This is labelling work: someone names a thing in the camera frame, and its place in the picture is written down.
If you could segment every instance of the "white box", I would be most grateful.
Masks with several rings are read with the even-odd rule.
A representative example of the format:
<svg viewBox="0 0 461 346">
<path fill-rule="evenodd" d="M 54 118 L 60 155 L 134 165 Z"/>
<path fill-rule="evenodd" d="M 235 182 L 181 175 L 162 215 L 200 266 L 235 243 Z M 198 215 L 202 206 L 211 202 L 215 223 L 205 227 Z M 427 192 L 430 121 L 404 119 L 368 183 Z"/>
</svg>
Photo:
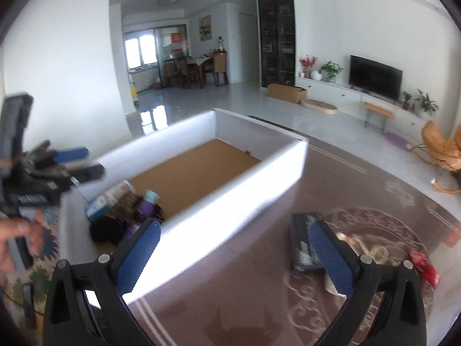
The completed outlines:
<svg viewBox="0 0 461 346">
<path fill-rule="evenodd" d="M 63 196 L 60 258 L 78 264 L 97 257 L 84 213 L 89 201 L 122 179 L 133 178 L 214 139 L 249 151 L 261 161 L 162 224 L 160 242 L 133 292 L 124 295 L 126 303 L 141 298 L 221 246 L 303 174 L 306 138 L 225 110 L 205 112 L 99 158 L 107 175 Z M 88 299 L 95 303 L 94 296 Z"/>
</svg>

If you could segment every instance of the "glossy brown tabletop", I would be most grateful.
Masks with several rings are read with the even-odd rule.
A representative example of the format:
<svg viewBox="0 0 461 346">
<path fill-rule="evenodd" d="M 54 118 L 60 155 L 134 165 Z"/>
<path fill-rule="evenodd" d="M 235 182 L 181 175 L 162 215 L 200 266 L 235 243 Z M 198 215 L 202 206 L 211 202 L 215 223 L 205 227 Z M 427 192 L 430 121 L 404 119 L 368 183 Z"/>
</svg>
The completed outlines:
<svg viewBox="0 0 461 346">
<path fill-rule="evenodd" d="M 435 291 L 421 280 L 427 344 L 443 338 L 461 309 L 460 223 L 389 173 L 313 138 L 298 184 L 206 258 L 131 304 L 136 319 L 158 345 L 312 345 L 344 300 L 324 289 L 323 272 L 290 270 L 297 212 L 320 212 L 379 263 L 398 264 L 411 249 L 428 256 L 441 278 Z M 352 345 L 363 340 L 379 300 Z"/>
</svg>

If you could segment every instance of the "ceiling light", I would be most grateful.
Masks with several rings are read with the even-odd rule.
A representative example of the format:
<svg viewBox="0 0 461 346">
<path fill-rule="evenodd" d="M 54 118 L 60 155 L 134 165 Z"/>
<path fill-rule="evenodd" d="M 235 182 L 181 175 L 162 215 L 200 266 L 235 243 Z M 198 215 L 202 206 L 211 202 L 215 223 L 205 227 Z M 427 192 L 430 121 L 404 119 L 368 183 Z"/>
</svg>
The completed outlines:
<svg viewBox="0 0 461 346">
<path fill-rule="evenodd" d="M 179 3 L 181 2 L 182 0 L 159 0 L 158 1 L 158 4 L 159 5 L 172 5 L 174 3 Z"/>
</svg>

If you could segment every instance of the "metal screw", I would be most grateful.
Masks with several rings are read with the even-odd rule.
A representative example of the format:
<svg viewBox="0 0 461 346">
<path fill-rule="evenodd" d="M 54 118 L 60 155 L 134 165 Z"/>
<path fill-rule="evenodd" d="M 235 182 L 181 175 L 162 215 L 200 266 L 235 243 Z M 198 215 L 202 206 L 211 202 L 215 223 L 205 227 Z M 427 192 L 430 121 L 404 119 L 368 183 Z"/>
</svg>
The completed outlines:
<svg viewBox="0 0 461 346">
<path fill-rule="evenodd" d="M 98 262 L 101 264 L 107 263 L 109 260 L 111 260 L 111 256 L 109 254 L 101 254 L 98 256 Z"/>
<path fill-rule="evenodd" d="M 360 256 L 360 261 L 364 264 L 371 264 L 373 261 L 373 258 L 369 255 L 362 255 Z"/>
<path fill-rule="evenodd" d="M 413 263 L 410 261 L 410 260 L 405 260 L 403 262 L 403 266 L 406 268 L 406 269 L 413 269 Z"/>
<path fill-rule="evenodd" d="M 56 263 L 56 268 L 62 269 L 67 265 L 67 260 L 62 259 Z"/>
</svg>

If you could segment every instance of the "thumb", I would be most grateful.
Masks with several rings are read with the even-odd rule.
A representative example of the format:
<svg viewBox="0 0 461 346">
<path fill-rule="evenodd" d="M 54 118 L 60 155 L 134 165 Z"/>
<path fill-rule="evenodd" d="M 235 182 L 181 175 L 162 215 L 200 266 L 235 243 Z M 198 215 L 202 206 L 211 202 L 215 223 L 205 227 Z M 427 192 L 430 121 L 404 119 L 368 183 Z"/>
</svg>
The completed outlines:
<svg viewBox="0 0 461 346">
<path fill-rule="evenodd" d="M 0 219 L 0 240 L 24 237 L 31 232 L 31 225 L 24 219 Z"/>
</svg>

